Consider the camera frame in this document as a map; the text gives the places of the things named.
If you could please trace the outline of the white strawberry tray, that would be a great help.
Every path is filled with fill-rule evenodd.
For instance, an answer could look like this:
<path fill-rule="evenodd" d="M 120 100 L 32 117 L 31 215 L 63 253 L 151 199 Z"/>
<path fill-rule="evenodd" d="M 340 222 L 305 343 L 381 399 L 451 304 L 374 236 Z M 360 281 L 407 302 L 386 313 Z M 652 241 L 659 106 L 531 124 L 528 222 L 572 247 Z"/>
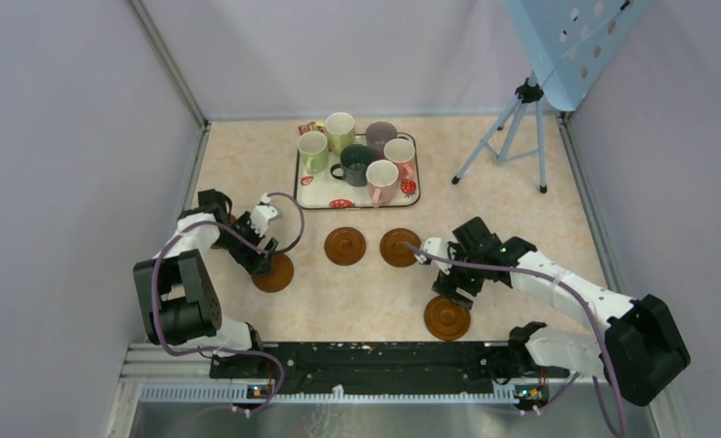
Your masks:
<path fill-rule="evenodd" d="M 418 156 L 414 155 L 414 176 L 403 186 L 398 185 L 392 200 L 382 208 L 404 208 L 418 203 L 422 197 L 419 181 Z M 331 209 L 371 209 L 373 207 L 368 187 L 352 187 L 333 178 L 329 168 L 338 163 L 339 158 L 329 153 L 328 167 L 324 172 L 310 175 L 305 170 L 304 160 L 297 151 L 294 197 L 305 210 Z"/>

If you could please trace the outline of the brown coaster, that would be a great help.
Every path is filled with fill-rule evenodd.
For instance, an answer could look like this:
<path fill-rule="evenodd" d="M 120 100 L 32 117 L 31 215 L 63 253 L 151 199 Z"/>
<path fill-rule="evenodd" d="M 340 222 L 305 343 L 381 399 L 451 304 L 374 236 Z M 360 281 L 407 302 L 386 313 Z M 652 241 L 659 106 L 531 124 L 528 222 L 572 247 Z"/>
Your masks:
<path fill-rule="evenodd" d="M 279 254 L 272 258 L 272 269 L 261 276 L 252 276 L 256 288 L 265 293 L 276 293 L 285 289 L 295 274 L 294 265 L 288 255 Z"/>
<path fill-rule="evenodd" d="M 471 325 L 468 309 L 448 299 L 432 298 L 423 312 L 424 324 L 431 335 L 444 341 L 455 341 L 464 336 Z"/>
<path fill-rule="evenodd" d="M 393 228 L 383 235 L 380 253 L 383 260 L 394 267 L 408 267 L 417 263 L 415 252 L 407 245 L 419 247 L 422 241 L 417 233 L 408 228 Z"/>
<path fill-rule="evenodd" d="M 343 226 L 332 230 L 324 241 L 324 252 L 332 263 L 351 266 L 362 260 L 366 253 L 363 233 L 353 227 Z"/>
<path fill-rule="evenodd" d="M 216 219 L 216 222 L 222 225 L 225 225 L 228 228 L 232 228 L 234 222 L 236 221 L 236 217 L 233 214 L 229 214 L 226 219 Z M 223 249 L 223 250 L 229 250 L 230 248 L 234 248 L 238 246 L 239 240 L 228 233 L 223 227 L 219 228 L 219 237 L 218 239 L 212 244 L 213 249 Z"/>

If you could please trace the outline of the green mug front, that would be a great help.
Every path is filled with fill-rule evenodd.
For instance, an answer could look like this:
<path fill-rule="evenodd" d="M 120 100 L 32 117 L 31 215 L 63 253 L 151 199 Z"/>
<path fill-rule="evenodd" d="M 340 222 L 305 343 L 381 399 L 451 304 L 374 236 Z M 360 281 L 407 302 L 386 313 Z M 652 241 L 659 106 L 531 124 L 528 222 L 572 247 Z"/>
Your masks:
<path fill-rule="evenodd" d="M 329 163 L 327 137 L 319 130 L 303 133 L 298 139 L 298 152 L 304 171 L 315 175 L 326 170 Z"/>

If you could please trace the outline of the dark green mug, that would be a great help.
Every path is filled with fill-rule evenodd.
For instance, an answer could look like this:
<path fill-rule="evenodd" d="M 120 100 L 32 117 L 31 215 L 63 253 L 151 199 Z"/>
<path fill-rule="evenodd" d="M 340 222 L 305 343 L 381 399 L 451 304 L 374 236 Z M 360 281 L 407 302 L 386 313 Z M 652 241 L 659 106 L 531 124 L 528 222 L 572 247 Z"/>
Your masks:
<path fill-rule="evenodd" d="M 351 144 L 343 149 L 338 163 L 329 169 L 330 175 L 352 187 L 367 185 L 366 171 L 374 162 L 373 150 L 362 144 Z"/>

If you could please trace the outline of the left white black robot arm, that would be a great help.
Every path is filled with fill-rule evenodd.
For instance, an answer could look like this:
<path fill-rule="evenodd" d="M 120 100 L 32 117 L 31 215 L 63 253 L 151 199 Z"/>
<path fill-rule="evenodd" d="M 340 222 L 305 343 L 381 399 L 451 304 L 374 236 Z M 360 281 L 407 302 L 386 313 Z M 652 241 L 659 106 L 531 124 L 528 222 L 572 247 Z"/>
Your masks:
<path fill-rule="evenodd" d="M 266 231 L 280 212 L 267 194 L 237 218 L 232 205 L 225 193 L 200 192 L 198 206 L 180 213 L 166 246 L 132 273 L 151 343 L 173 349 L 196 340 L 200 352 L 232 355 L 232 366 L 250 378 L 265 368 L 266 353 L 252 325 L 224 316 L 204 256 L 218 247 L 250 276 L 271 273 L 278 241 Z"/>

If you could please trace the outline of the light blue music stand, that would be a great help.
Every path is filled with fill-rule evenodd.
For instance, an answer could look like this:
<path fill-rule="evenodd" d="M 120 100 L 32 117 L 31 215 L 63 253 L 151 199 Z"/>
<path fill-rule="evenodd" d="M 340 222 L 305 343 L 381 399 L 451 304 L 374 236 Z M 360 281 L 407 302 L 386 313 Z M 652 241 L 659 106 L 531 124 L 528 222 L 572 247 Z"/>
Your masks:
<path fill-rule="evenodd" d="M 479 153 L 486 150 L 498 163 L 537 157 L 538 189 L 546 193 L 543 102 L 559 112 L 575 111 L 650 4 L 643 0 L 506 1 L 507 16 L 531 72 L 452 184 L 459 184 Z M 512 142 L 529 107 L 535 108 L 537 147 L 512 155 Z"/>

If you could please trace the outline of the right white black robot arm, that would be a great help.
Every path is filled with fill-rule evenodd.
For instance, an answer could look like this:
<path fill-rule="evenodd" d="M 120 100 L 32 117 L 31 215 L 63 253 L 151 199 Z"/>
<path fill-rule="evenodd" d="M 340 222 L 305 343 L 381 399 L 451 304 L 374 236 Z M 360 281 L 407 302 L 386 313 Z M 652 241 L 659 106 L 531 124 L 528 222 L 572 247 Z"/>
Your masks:
<path fill-rule="evenodd" d="M 674 316 L 660 298 L 600 287 L 521 237 L 501 240 L 479 217 L 455 228 L 453 236 L 430 237 L 414 250 L 419 263 L 439 269 L 435 293 L 470 309 L 486 281 L 502 283 L 538 297 L 584 328 L 573 332 L 539 321 L 513 328 L 508 362 L 515 373 L 532 376 L 554 367 L 604 378 L 624 400 L 646 406 L 690 365 Z"/>

